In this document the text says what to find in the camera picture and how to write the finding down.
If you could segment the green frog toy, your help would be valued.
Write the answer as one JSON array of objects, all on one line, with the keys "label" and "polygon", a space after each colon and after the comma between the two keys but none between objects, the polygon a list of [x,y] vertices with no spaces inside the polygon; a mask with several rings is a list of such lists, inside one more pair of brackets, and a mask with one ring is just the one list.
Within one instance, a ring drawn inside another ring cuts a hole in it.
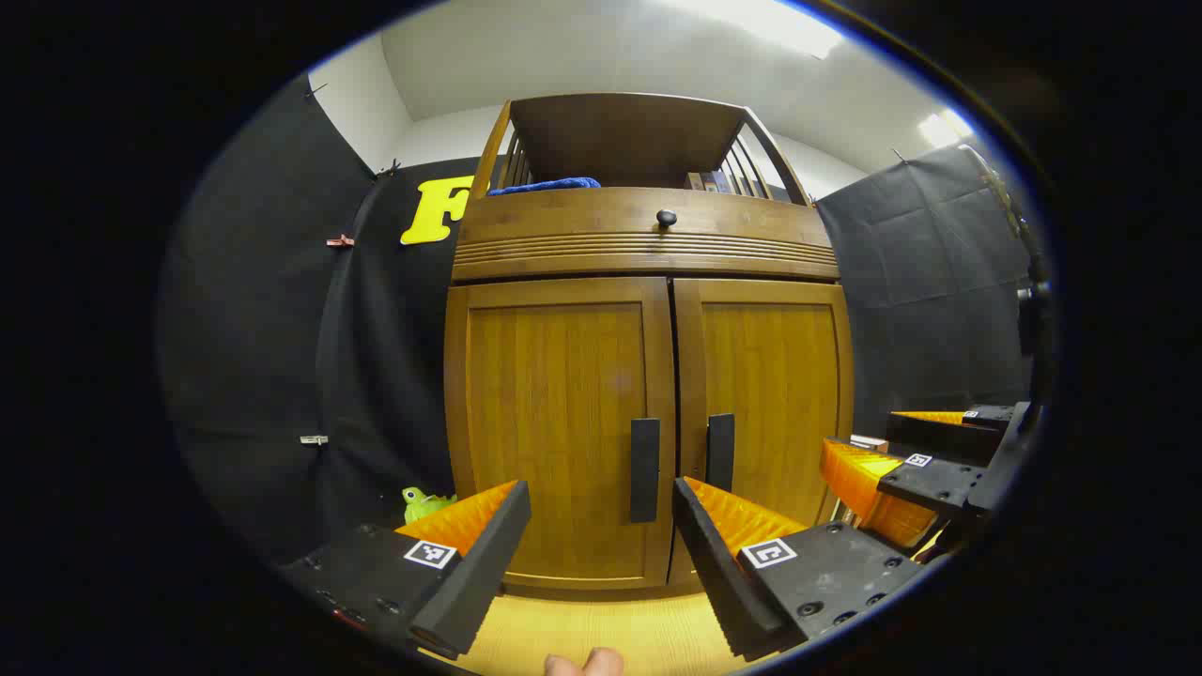
[{"label": "green frog toy", "polygon": [[405,526],[413,524],[421,521],[421,518],[427,518],[438,511],[454,505],[458,500],[458,496],[428,496],[424,490],[421,490],[417,486],[405,487],[401,491],[401,497],[405,503]]}]

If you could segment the wooden shoe cabinet door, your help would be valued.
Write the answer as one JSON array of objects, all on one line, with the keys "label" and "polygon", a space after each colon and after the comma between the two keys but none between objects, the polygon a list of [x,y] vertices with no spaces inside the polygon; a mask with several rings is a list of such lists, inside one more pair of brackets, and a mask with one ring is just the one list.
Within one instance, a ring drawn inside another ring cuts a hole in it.
[{"label": "wooden shoe cabinet door", "polygon": [[680,475],[707,479],[707,428],[734,420],[732,486],[804,526],[837,498],[823,440],[853,427],[853,342],[837,284],[676,278]]},{"label": "wooden shoe cabinet door", "polygon": [[[677,474],[670,284],[662,277],[451,287],[445,413],[456,492],[525,481],[532,517],[506,585],[664,586]],[[627,518],[633,419],[659,419],[657,520]]]}]

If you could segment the wooden cabinet drawer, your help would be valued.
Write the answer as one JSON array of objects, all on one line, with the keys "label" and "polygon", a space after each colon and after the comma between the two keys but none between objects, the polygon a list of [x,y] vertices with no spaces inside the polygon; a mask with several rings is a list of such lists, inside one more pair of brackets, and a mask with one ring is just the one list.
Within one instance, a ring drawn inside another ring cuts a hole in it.
[{"label": "wooden cabinet drawer", "polygon": [[[657,229],[656,212],[678,223]],[[837,281],[816,210],[656,188],[522,192],[472,200],[456,236],[456,281],[542,275],[700,273]]]}]

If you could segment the black door handle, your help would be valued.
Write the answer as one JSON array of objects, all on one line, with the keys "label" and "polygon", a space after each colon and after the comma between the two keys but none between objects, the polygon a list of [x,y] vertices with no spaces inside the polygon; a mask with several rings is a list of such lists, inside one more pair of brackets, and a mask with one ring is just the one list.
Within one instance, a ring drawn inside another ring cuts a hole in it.
[{"label": "black door handle", "polygon": [[734,478],[734,415],[710,415],[706,429],[706,484],[732,492]]},{"label": "black door handle", "polygon": [[627,518],[632,524],[657,520],[657,472],[660,472],[659,419],[633,419],[627,450]]}]

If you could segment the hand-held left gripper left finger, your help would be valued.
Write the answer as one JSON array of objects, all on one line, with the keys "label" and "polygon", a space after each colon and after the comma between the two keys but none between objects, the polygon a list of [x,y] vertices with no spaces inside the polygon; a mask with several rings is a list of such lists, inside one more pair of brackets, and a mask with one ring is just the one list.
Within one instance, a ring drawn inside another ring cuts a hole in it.
[{"label": "hand-held left gripper left finger", "polygon": [[362,523],[276,570],[386,653],[456,660],[484,624],[530,517],[528,485],[507,481],[411,524]]}]

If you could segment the wooden double-door shoe cabinet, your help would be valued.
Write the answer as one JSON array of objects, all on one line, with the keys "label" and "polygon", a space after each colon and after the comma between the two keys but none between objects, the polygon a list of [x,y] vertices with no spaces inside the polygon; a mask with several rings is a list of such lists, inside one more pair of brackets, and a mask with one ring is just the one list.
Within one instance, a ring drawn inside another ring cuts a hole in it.
[{"label": "wooden double-door shoe cabinet", "polygon": [[[486,140],[484,152],[468,192],[465,210],[470,201],[484,198],[490,189],[575,177],[596,179],[601,184],[600,188],[656,188],[703,192],[686,186],[686,173],[715,171],[740,174],[746,177],[746,180],[754,180],[760,197],[750,198],[799,204],[813,208],[819,215],[810,192],[803,186],[795,168],[778,148],[776,141],[752,109],[737,103],[644,93],[579,93],[502,103],[495,125]],[[764,275],[649,272],[542,275],[460,283],[456,281],[452,266],[448,292],[451,287],[463,285],[612,277],[662,277],[670,284],[670,296],[676,278],[802,281],[841,286],[840,277],[837,281],[817,281],[817,279]],[[581,595],[584,598],[650,595],[657,591],[686,591],[695,585],[695,568],[682,542],[672,512],[673,484],[678,478],[688,478],[678,472],[678,380],[673,316],[672,300],[670,300],[676,373],[676,476],[670,484],[673,540],[670,577],[666,585],[635,588],[635,591],[554,591],[554,588],[511,587],[502,579],[502,587],[506,591],[579,599]]]}]

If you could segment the row of small books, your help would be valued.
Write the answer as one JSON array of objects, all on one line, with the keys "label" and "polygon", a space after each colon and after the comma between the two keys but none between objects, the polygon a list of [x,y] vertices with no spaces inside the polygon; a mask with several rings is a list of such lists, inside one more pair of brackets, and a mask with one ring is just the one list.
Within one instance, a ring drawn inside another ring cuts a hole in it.
[{"label": "row of small books", "polygon": [[725,171],[688,172],[686,186],[691,190],[703,190],[704,192],[726,192],[727,195],[760,197],[754,180],[746,180],[746,177],[730,174]]}]

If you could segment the ceiling light panel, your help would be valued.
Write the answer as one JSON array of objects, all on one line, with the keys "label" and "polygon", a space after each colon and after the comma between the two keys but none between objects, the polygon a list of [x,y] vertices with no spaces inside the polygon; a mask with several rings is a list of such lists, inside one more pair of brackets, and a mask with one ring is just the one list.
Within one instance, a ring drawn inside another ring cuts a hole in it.
[{"label": "ceiling light panel", "polygon": [[932,113],[932,115],[926,115],[926,118],[920,119],[916,129],[920,137],[928,146],[932,146],[932,148],[957,146],[957,143],[962,143],[976,134],[969,120],[959,115],[959,112],[953,108],[945,108],[944,111]]}]

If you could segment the blue folded cloth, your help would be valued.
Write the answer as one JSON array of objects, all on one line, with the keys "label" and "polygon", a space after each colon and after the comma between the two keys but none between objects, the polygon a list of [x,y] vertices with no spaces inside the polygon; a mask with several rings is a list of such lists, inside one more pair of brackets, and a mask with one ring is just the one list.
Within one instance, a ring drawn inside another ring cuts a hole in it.
[{"label": "blue folded cloth", "polygon": [[559,178],[553,180],[535,180],[535,183],[490,189],[486,196],[522,195],[522,192],[549,192],[549,190],[575,190],[600,188],[599,180],[588,177]]}]

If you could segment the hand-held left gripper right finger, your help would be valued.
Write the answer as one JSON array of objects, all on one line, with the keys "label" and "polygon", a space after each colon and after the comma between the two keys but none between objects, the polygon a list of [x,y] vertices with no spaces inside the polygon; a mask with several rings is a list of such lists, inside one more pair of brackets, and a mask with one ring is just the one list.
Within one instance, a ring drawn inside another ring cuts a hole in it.
[{"label": "hand-held left gripper right finger", "polygon": [[732,653],[754,662],[865,622],[920,577],[920,563],[839,521],[798,528],[692,478],[672,508]]}]

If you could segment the black backdrop cloth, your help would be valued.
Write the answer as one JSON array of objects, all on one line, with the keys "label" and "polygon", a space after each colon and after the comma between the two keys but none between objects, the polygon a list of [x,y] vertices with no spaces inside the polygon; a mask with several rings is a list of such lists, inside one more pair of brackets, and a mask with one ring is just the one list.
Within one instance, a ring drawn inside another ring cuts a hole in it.
[{"label": "black backdrop cloth", "polygon": [[[206,496],[282,564],[401,488],[450,490],[442,348],[454,247],[404,247],[422,180],[477,158],[403,160],[377,179],[298,78],[216,158],[163,260],[163,399]],[[819,200],[847,263],[855,422],[1013,404],[1030,390],[1017,287],[1027,249],[954,146]],[[326,241],[347,235],[353,248]],[[325,434],[323,446],[298,438]]]}]

